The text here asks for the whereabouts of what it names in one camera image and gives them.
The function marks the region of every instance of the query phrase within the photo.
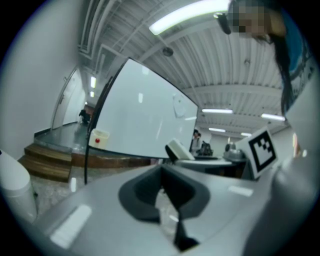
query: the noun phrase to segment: person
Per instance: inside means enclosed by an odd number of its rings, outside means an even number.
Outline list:
[[[193,137],[192,143],[191,143],[191,154],[196,157],[198,155],[198,150],[201,149],[201,133],[197,132],[195,133],[195,136]]]
[[[282,78],[281,112],[285,115],[317,68],[306,39],[275,0],[231,0],[227,20],[232,32],[274,45]]]

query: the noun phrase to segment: door frame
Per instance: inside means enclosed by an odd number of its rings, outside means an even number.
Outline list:
[[[62,97],[63,97],[63,95],[64,95],[64,92],[65,92],[65,89],[66,89],[69,81],[71,80],[72,76],[73,76],[74,73],[77,71],[77,69],[78,69],[78,65],[76,65],[76,66],[73,68],[72,72],[71,72],[70,75],[68,76],[67,80],[65,81],[65,83],[64,83],[64,85],[63,85],[63,87],[62,87],[62,89],[61,89],[61,91],[60,91],[59,97],[58,97],[58,99],[57,99],[57,101],[56,101],[56,103],[55,103],[54,112],[53,112],[52,119],[51,119],[50,131],[52,131],[52,130],[53,130],[53,127],[54,127],[54,121],[55,121],[55,118],[56,118],[57,110],[58,110],[58,107],[59,107],[59,105],[60,105],[59,102],[61,101],[61,99],[62,99]]]

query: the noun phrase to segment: white cylindrical object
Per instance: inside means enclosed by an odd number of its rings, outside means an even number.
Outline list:
[[[1,151],[0,187],[12,213],[33,222],[37,207],[28,171],[10,155]]]

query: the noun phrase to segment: wooden step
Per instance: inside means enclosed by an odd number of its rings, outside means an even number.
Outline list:
[[[30,155],[24,155],[19,162],[33,176],[57,182],[69,181],[71,166],[52,163]]]
[[[24,148],[24,153],[27,156],[45,160],[50,163],[71,166],[72,158],[70,153],[60,152],[38,144],[31,144],[27,146]]]

